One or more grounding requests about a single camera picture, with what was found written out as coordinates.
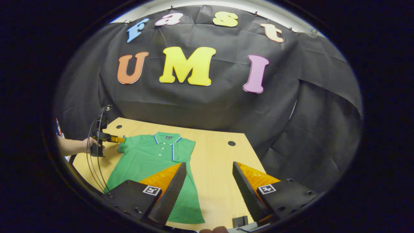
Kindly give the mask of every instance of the black cloth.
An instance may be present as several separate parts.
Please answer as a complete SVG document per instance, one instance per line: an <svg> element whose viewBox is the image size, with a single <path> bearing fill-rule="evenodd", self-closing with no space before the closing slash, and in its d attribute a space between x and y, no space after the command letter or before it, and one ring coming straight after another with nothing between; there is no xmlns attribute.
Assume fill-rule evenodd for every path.
<svg viewBox="0 0 414 233"><path fill-rule="evenodd" d="M238 15L238 25L214 25L218 11ZM176 12L184 14L180 23L154 25ZM145 18L149 21L142 33L127 43L127 30ZM284 42L267 38L261 23L280 29ZM186 58L202 46L216 49L209 66L210 86L159 82L163 50L172 46L181 47ZM119 83L118 59L133 56L127 68L127 74L132 74L139 52L149 53L141 77L131 85ZM250 54L270 62L260 94L243 91ZM84 139L99 110L113 104L107 114L110 122L124 117L245 133L268 174L292 177L319 192L332 186L346 169L362 130L358 83L328 39L295 33L230 7L177 7L130 24L108 24L79 48L60 78L54 113L68 138Z"/></svg>

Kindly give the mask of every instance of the purple letter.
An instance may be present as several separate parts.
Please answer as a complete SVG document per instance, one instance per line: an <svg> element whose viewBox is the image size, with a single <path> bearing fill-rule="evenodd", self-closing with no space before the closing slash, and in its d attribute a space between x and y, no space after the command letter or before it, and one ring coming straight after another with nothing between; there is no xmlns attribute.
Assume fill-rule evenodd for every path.
<svg viewBox="0 0 414 233"><path fill-rule="evenodd" d="M243 85L243 90L253 93L262 93L263 73L265 72L265 66L269 64L269 61L258 55L249 55L248 58L252 62L252 65L250 66L249 80Z"/></svg>

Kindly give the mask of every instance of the blue letter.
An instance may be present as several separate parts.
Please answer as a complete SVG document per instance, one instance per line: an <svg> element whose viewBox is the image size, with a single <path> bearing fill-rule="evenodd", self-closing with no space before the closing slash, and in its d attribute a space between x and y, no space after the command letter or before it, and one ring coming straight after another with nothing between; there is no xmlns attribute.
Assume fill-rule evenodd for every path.
<svg viewBox="0 0 414 233"><path fill-rule="evenodd" d="M142 20L141 22L132 26L130 29L128 29L129 37L128 37L127 43L131 42L131 40L135 39L137 36L141 34L141 32L139 32L138 30L142 30L144 28L144 23L147 22L148 20L149 19L146 18Z"/></svg>

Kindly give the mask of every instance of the letter m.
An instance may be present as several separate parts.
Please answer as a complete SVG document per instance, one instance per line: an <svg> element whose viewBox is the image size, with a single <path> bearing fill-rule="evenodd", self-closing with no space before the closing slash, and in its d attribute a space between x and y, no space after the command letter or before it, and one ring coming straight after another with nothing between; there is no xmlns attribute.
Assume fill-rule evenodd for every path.
<svg viewBox="0 0 414 233"><path fill-rule="evenodd" d="M166 55L164 73L159 77L162 83L173 83L176 78L173 76L173 68L179 82L184 82L185 78L193 70L188 82L193 85L210 86L211 80L208 77L211 57L216 50L209 47L199 47L188 58L185 58L180 47L169 47L164 49Z"/></svg>

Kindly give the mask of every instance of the shirt collar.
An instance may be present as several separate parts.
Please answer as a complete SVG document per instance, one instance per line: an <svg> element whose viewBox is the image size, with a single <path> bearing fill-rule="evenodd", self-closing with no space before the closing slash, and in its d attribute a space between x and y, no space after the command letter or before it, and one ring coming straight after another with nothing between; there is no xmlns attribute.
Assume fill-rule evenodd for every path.
<svg viewBox="0 0 414 233"><path fill-rule="evenodd" d="M173 145L174 142L177 142L181 139L179 133L162 133L158 132L154 134L154 139L157 144L166 143L170 146Z"/></svg>

